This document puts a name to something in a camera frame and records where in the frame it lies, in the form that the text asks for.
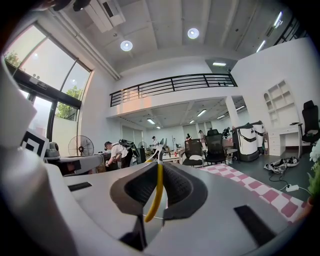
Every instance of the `black metal railing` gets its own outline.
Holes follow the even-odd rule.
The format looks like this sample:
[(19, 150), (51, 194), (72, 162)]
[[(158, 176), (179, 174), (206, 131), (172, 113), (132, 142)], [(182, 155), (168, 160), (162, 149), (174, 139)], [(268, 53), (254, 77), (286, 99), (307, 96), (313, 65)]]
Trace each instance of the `black metal railing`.
[(237, 87), (231, 74), (186, 74), (140, 83), (110, 94), (110, 107), (128, 101), (190, 89), (211, 87)]
[(302, 27), (300, 22), (297, 20), (296, 17), (292, 16), (291, 20), (289, 21), (288, 25), (284, 29), (283, 33), (280, 35), (278, 40), (275, 42), (273, 46), (298, 39), (298, 38), (305, 38), (308, 37), (307, 31)]

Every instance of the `pink checkered mat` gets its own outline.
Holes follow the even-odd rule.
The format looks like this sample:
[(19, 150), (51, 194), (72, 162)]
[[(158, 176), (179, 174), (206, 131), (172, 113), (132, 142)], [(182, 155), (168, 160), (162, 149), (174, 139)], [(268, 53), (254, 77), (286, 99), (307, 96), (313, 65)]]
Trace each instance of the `pink checkered mat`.
[(224, 163), (202, 167), (199, 170), (220, 175), (241, 184), (259, 198), (275, 207), (291, 223), (296, 220), (306, 205), (305, 202), (263, 184)]

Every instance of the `ceiling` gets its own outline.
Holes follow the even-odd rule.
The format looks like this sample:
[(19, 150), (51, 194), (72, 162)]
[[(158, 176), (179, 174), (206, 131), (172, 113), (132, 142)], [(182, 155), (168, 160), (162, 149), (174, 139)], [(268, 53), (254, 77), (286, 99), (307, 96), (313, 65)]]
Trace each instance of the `ceiling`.
[[(238, 60), (273, 46), (289, 23), (288, 8), (275, 0), (117, 0), (125, 22), (101, 33), (85, 10), (64, 12), (119, 73), (163, 58), (205, 56)], [(266, 33), (282, 11), (283, 24)], [(190, 39), (187, 31), (199, 30)], [(133, 48), (122, 51), (129, 40)]]
[[(233, 97), (235, 108), (245, 105), (242, 96)], [(206, 110), (201, 116), (197, 116), (202, 110)], [(147, 129), (188, 125), (191, 120), (194, 123), (215, 120), (222, 115), (228, 116), (228, 108), (224, 98), (212, 98), (207, 100), (192, 101), (182, 104), (147, 109), (135, 113), (122, 115), (121, 118), (145, 127)], [(151, 124), (147, 119), (152, 119), (155, 124)]]

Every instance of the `black cable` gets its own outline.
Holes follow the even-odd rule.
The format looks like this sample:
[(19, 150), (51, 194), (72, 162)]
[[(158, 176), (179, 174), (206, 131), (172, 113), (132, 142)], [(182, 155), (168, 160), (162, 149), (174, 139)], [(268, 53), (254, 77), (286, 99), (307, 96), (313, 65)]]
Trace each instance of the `black cable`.
[(274, 173), (269, 177), (269, 181), (271, 182), (285, 182), (287, 187), (289, 188), (289, 183), (286, 180), (281, 179), (282, 175), (280, 176), (279, 180), (272, 180), (271, 178), (273, 177)]

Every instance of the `white shirt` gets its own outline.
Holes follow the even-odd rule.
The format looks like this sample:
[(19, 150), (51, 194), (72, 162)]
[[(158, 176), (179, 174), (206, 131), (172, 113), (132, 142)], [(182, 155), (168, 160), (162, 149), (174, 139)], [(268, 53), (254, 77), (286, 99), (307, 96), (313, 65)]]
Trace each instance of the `white shirt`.
[(124, 158), (128, 154), (128, 150), (119, 143), (112, 143), (111, 157), (115, 158), (119, 154), (121, 154), (121, 157)]
[(158, 141), (157, 141), (157, 139), (155, 139), (155, 140), (152, 142), (152, 145), (153, 145), (153, 149), (156, 150), (157, 147), (158, 147)]

